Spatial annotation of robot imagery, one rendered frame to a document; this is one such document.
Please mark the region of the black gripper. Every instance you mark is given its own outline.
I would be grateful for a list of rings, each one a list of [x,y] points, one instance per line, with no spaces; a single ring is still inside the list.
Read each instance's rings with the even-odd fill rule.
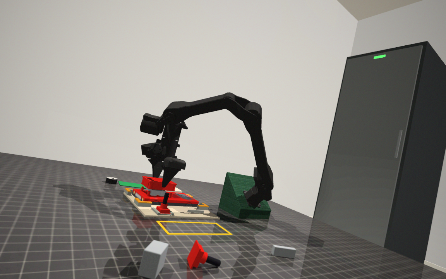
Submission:
[[[177,147],[180,148],[178,141],[162,137],[159,142],[161,143],[162,140],[166,144],[166,155],[164,156],[159,153],[147,158],[150,158],[148,160],[152,165],[153,177],[159,178],[163,170],[162,187],[165,188],[181,169],[185,169],[186,162],[175,156]]]

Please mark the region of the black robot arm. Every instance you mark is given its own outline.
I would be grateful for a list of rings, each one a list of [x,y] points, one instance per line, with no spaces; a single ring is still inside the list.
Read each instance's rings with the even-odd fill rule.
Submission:
[[[140,131],[156,136],[163,132],[162,137],[179,141],[181,129],[188,129],[184,122],[186,119],[223,109],[229,110],[235,117],[242,120],[250,134],[257,166],[254,168],[253,176],[255,186],[249,191],[244,190],[243,193],[249,206],[260,208],[262,200],[271,200],[271,190],[274,189],[274,175],[267,162],[262,137],[262,108],[260,104],[250,102],[230,92],[194,102],[172,102],[163,111],[161,117],[145,113]],[[163,140],[160,143],[157,138],[155,143],[141,145],[141,151],[142,155],[146,157],[159,153],[165,156],[166,144]]]

